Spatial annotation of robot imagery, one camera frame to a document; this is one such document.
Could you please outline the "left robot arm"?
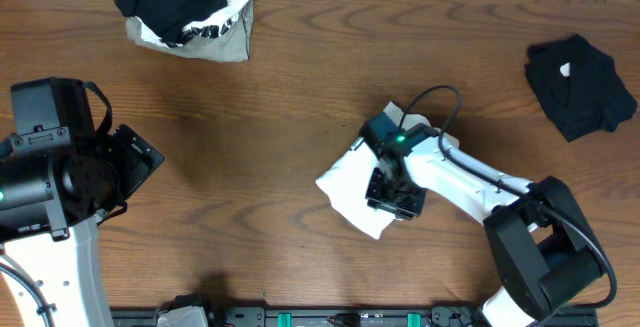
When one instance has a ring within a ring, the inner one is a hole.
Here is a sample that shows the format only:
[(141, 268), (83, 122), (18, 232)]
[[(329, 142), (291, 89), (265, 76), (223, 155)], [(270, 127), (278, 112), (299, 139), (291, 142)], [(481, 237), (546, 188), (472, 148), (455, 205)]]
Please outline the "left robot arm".
[(26, 326), (205, 326), (194, 295), (147, 314), (111, 310), (98, 227), (163, 155), (126, 125), (19, 126), (1, 149), (1, 274)]

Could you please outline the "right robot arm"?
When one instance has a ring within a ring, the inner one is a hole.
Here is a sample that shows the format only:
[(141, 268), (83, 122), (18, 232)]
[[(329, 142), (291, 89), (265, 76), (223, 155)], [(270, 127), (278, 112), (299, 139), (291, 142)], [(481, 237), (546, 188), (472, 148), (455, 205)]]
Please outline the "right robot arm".
[(595, 326), (598, 304), (571, 304), (611, 265), (567, 185), (499, 173), (419, 123), (385, 116), (360, 131), (378, 161), (366, 202), (411, 220), (432, 191), (479, 221), (502, 284), (475, 319), (486, 326)]

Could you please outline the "white printed t-shirt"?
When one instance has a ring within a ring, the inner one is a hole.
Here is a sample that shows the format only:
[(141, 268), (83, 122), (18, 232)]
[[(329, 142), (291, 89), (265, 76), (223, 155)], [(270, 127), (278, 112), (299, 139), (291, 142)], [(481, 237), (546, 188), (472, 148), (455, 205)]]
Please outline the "white printed t-shirt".
[(366, 190), (378, 165), (371, 148), (358, 137), (342, 157), (316, 179), (316, 185), (327, 195), (331, 207), (373, 239), (379, 239), (396, 219), (394, 214), (367, 204)]

